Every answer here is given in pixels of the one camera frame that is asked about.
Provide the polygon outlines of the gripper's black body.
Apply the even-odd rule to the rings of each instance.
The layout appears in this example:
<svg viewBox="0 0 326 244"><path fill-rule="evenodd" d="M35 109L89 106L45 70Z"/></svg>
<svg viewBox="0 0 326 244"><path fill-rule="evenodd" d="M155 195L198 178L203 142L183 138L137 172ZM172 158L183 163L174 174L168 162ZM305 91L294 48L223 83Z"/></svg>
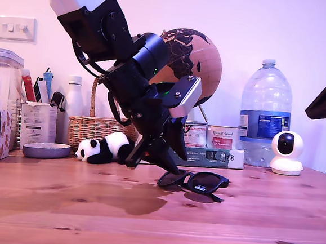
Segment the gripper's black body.
<svg viewBox="0 0 326 244"><path fill-rule="evenodd" d="M163 107L163 90L160 86L153 83L137 89L129 83L123 83L111 91L110 107L114 117L121 125L133 124L142 135L125 160L128 168L136 168L140 161L145 161L147 145L153 139L162 137L169 111Z"/></svg>

